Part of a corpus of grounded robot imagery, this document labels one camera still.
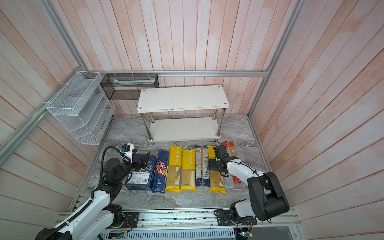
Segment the wooden wall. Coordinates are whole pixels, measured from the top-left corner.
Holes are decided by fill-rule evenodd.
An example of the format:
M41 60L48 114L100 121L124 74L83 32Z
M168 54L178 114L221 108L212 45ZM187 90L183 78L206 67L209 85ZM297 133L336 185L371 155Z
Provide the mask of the wooden wall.
M297 0L52 2L90 70L263 70ZM221 84L230 103L227 112L247 113L261 78L177 77L159 82L160 87ZM117 114L137 114L137 101L114 105Z
M308 239L384 239L383 13L308 1L252 116Z
M0 144L78 67L39 1L0 1ZM34 239L67 211L94 154L52 117L0 169L3 239Z

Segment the blue pasta box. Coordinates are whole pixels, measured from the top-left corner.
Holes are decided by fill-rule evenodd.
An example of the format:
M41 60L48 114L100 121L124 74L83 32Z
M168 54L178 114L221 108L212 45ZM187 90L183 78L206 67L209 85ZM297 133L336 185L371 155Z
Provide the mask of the blue pasta box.
M169 150L159 150L152 192L164 192L169 162Z
M140 162L141 158L144 158L144 154L135 154L133 156L134 162ZM129 181L125 184L128 190L152 190L153 179L155 177L155 164L157 158L155 155L150 155L145 169L136 170L133 169L131 174L128 174L127 179Z

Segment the white wire basket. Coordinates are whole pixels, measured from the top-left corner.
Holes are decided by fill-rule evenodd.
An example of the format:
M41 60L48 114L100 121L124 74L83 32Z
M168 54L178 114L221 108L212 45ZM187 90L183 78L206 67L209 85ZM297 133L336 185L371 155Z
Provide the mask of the white wire basket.
M79 144L99 144L115 111L104 93L93 95L100 81L100 73L79 72L47 107Z

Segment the marble countertop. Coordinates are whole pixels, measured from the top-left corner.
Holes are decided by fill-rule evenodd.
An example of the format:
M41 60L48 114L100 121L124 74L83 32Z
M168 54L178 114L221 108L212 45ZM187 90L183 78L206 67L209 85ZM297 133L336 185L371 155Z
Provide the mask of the marble countertop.
M156 119L185 118L188 115L161 115ZM220 142L233 141L238 157L249 166L265 172L265 166L253 138L251 128L246 116L241 114L226 114L224 116ZM124 143L133 143L138 154L150 152L157 156L160 149L169 149L170 145L183 145L184 149L191 149L195 146L211 145L210 142L182 141L182 142L157 142L153 146L148 141L148 136L141 116L117 116L113 120L111 130L104 143L104 147L113 145L120 147ZM113 150L108 150L104 161L112 157L118 157ZM87 183L82 196L89 196L99 181L101 154L98 158L92 175ZM248 199L248 187L244 183L233 182L232 177L224 178L226 194L210 193L209 187L198 186L196 192L182 191L165 193L152 193L151 191L127 190L123 187L119 195L113 201L121 205L123 209L164 209L164 208L206 208L206 207L229 207L231 203L242 199Z

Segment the barilla logo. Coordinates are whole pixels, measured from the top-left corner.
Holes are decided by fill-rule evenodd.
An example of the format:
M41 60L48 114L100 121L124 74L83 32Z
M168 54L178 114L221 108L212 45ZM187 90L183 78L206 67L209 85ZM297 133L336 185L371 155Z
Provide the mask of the barilla logo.
M159 164L156 166L156 170L160 175L163 175L164 177L166 176L167 169L164 162L159 162Z

